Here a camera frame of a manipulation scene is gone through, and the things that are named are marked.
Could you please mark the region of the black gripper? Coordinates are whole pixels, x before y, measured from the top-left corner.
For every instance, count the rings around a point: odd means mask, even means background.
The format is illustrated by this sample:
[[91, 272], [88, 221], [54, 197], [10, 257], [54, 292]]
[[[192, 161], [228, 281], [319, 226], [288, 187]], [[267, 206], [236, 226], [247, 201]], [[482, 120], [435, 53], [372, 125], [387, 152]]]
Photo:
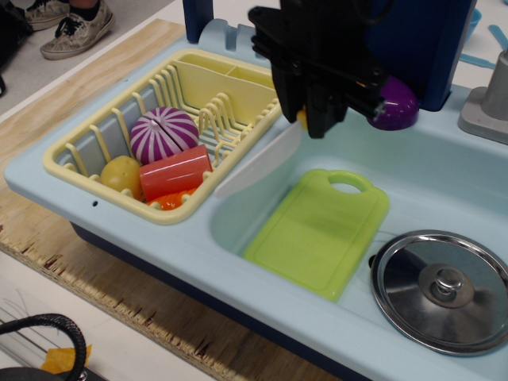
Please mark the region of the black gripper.
[[322, 139], [348, 108], [370, 119], [384, 111], [387, 72], [369, 51], [367, 31], [391, 2], [281, 1], [248, 12], [255, 52], [269, 59], [283, 115], [297, 120], [306, 101], [308, 134]]

